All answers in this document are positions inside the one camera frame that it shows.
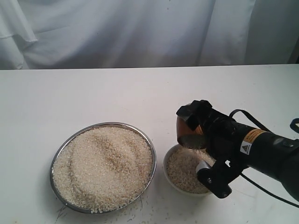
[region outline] rice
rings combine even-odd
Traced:
[[[201,160],[205,160],[210,166],[214,164],[214,160],[204,150],[181,147],[174,151],[166,166],[170,181],[189,193],[207,193],[209,190],[198,181],[195,171]]]
[[[152,154],[143,137],[124,128],[100,127],[77,136],[62,150],[53,180],[66,201],[104,212],[140,195],[151,168]]]

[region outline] white table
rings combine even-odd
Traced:
[[[226,114],[246,109],[275,133],[297,138],[289,124],[299,117],[298,83],[299,65],[0,71],[1,223],[297,224],[298,209],[241,177],[226,199],[181,195],[166,182],[162,160],[176,144],[177,109],[193,99]],[[107,121],[134,125],[154,143],[157,170],[143,207],[138,199],[108,215],[63,209],[50,187],[51,160],[73,133]],[[295,201],[277,181],[253,169],[245,174]]]

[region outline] white cloth backdrop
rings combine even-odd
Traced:
[[[0,0],[0,69],[287,63],[298,0]]]

